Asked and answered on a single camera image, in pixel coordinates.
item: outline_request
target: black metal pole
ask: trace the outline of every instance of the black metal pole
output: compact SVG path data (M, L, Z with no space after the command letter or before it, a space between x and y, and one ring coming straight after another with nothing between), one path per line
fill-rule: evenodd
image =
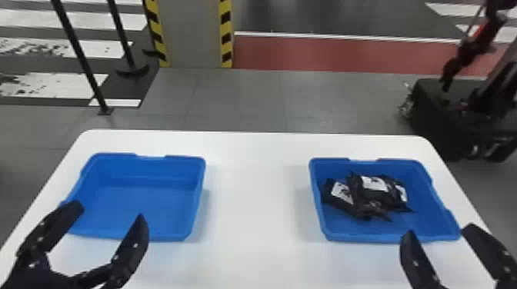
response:
M128 37L125 35L124 26L122 26L122 20L120 20L120 14L118 13L118 8L115 4L115 0L107 1L109 11L112 13L113 22L115 23L115 27L117 28L120 43L122 44L122 48L124 49L125 57L128 60L129 65L135 66L135 59L133 58L133 54L131 53L131 49L128 44Z
M135 63L135 58L133 57L133 53L131 52L131 48L128 44L128 37L125 34L124 26L122 25L122 20L120 19L120 14L118 13L117 5L115 4L115 0L106 0L108 2L108 7L110 13L112 13L113 22L115 23L115 28L117 29L118 38L120 43L122 44L122 48L124 49L125 59L128 62L128 67L126 69L117 69L117 72L120 75L124 76L139 76L147 73L149 70L149 66L147 64L142 67L137 67Z
M93 95L98 101L98 105L101 107L100 115L110 115L113 112L113 108L110 108L106 101L104 100L104 95L102 95L102 91L93 76L92 68L88 63L88 59L86 59L85 53L83 52L81 45L79 44L79 40L77 39L77 35L75 34L74 28L72 24L70 24L70 20L66 15L65 7L61 3L61 0L51 0L52 6L54 6L54 10L57 13L61 24L63 25L63 29L65 30L66 36L70 43L72 43L72 47L74 48L75 54L77 55L77 59L81 64L82 70L88 79L90 87L93 90Z

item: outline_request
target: empty blue tray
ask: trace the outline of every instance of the empty blue tray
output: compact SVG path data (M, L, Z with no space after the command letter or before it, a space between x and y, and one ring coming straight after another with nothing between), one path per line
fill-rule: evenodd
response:
M64 200L85 208L69 232L122 239L142 213L151 241L183 241L192 232L204 173L202 158L95 154Z
M436 194L431 177L417 161L313 158L309 162L309 170L319 224L330 241L399 243L400 237L408 230L414 230L423 242L460 238L458 223ZM393 222L381 218L363 221L323 204L320 188L323 188L326 179L345 180L352 171L374 176L385 174L402 181L408 193L408 206L415 212L391 212L389 216Z

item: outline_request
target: white floor marking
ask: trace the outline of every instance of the white floor marking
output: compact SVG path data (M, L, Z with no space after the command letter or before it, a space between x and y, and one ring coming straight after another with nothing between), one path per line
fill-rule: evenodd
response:
M466 31L468 28L468 25L457 25L456 26L461 31ZM478 29L479 25L472 26L472 30L470 31L470 35L472 36L475 31ZM494 41L498 43L511 43L515 40L517 37L517 27L502 27L501 30L499 30L499 33L495 37Z
M48 0L11 0L14 2L45 2ZM82 4L102 4L106 5L106 0L62 0L63 3L82 3ZM115 0L118 5L141 6L142 0Z
M246 32L236 31L236 36L276 37L276 38L314 38L314 39L342 39L342 40L373 40L384 42L424 42L424 43L458 43L459 39L452 38L420 38L396 36L368 36L368 35L332 35L312 33L277 33L277 32Z
M96 74L98 85L108 77ZM0 95L21 98L76 98L90 99L92 90L83 74L36 73L26 75L0 74Z
M472 4L446 4L431 2L426 2L425 4L441 16L473 17L479 9L479 5ZM510 18L517 18L517 8L510 10L508 16Z
M109 13L68 12L70 22L76 29L115 30ZM125 30L141 31L146 25L141 14L121 13ZM54 11L0 9L0 26L29 28L62 28Z
M121 58L124 50L113 40L81 40L87 58ZM0 37L0 56L31 55L76 58L67 39Z
M106 104L115 108L137 108L142 102L141 99L117 99L117 98L106 98ZM97 99L93 98L90 101L89 106L98 106Z

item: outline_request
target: gray floor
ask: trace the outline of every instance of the gray floor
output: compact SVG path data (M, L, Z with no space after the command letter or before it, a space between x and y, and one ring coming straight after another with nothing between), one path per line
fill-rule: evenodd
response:
M396 106L418 75L162 69L142 107L0 106L0 242L79 134L91 128L411 134ZM517 155L462 161L453 174L493 233L517 254Z

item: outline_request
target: white label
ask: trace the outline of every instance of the white label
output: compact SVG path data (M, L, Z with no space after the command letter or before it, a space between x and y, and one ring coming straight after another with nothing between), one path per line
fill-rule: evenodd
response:
M334 184L334 187L332 188L330 194L334 197L342 199L343 201L349 204L354 204L354 200L352 200L352 195L350 194L349 186L347 186L346 184L337 181Z
M397 190L400 191L400 198L402 199L402 201L407 203L408 202L408 193L405 192L405 188L398 184L395 185L395 188L397 188Z
M388 186L381 178L361 176L361 179L363 188L373 191L385 191L386 193L389 191Z

